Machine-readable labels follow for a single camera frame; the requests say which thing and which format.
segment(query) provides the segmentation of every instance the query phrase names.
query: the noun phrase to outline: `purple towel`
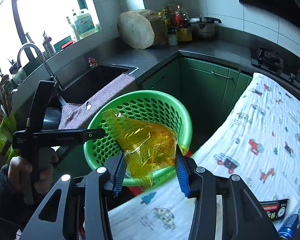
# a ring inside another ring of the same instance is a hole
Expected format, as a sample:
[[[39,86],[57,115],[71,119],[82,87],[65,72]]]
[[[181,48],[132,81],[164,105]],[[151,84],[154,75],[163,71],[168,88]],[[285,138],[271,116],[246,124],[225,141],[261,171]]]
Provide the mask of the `purple towel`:
[[[112,99],[138,90],[135,77],[123,73],[93,95],[83,105],[65,104],[62,107],[59,129],[86,128],[95,114]]]

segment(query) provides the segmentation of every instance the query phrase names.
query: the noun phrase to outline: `white plastic bottle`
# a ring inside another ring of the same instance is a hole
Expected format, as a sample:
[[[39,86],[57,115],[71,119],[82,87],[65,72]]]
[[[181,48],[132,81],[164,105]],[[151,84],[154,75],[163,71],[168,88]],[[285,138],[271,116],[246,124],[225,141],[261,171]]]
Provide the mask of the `white plastic bottle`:
[[[70,26],[70,37],[73,41],[79,41],[80,40],[80,36],[79,33],[77,32],[77,29],[75,28],[75,26],[70,22],[69,17],[67,16],[67,22]]]
[[[79,15],[76,15],[76,18],[74,20],[74,25],[81,39],[97,31],[93,24],[91,14],[87,9],[80,10]]]

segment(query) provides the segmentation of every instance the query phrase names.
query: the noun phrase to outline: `blue can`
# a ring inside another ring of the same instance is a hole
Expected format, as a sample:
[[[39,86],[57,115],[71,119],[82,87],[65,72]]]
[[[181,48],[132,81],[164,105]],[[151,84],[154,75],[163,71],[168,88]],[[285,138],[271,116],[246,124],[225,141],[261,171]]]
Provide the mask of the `blue can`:
[[[294,232],[298,228],[299,216],[298,214],[293,214],[289,218],[287,218],[284,225],[279,229],[278,233],[282,239],[290,239]]]

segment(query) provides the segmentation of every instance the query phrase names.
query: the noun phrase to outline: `window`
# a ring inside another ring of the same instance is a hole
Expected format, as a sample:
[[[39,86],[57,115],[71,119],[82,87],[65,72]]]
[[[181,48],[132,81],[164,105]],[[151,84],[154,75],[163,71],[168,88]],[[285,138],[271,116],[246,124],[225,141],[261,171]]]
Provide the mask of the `window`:
[[[94,4],[89,0],[88,9],[93,22],[98,24],[98,16]],[[52,44],[63,40],[70,35],[66,17],[72,20],[72,10],[77,13],[79,4],[77,0],[18,0],[18,12],[23,31],[29,32],[34,43],[43,52],[43,31],[52,38]],[[10,74],[11,64],[9,60],[17,60],[17,54],[22,46],[15,26],[11,0],[4,0],[0,6],[0,68],[3,74]],[[25,52],[21,54],[21,64],[29,62]]]

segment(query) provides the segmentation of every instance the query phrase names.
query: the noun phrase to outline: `gray countertop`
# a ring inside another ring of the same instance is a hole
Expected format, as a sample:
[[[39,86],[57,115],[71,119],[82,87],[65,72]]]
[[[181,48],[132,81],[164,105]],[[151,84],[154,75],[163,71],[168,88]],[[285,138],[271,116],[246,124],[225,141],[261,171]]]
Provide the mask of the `gray countertop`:
[[[155,46],[148,49],[133,49],[122,42],[111,57],[100,62],[101,65],[123,65],[138,67],[133,72],[137,82],[141,83],[162,66],[176,57],[193,57],[229,66],[239,72],[262,73],[278,82],[283,88],[300,100],[300,90],[285,79],[265,69],[251,64],[250,48],[223,40],[194,41],[177,46]]]

